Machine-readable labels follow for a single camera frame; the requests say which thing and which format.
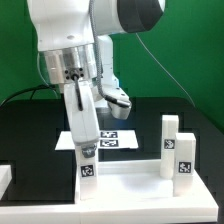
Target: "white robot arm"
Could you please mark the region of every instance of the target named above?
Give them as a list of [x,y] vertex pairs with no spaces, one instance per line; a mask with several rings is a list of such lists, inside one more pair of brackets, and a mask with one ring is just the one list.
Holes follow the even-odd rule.
[[73,141],[84,151],[91,149],[87,157],[94,156],[99,126],[91,89],[98,83],[115,117],[126,119],[131,109],[128,98],[103,93],[96,35],[150,30],[162,16],[165,0],[27,1],[50,82],[58,84],[65,96]]

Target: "white block with marker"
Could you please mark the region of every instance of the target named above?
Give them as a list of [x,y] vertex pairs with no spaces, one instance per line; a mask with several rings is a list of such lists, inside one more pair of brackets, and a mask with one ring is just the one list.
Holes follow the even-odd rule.
[[178,132],[179,118],[177,115],[163,115],[160,176],[172,179],[174,171],[175,136]]
[[196,139],[193,133],[177,133],[173,178],[174,196],[191,191],[194,175]]

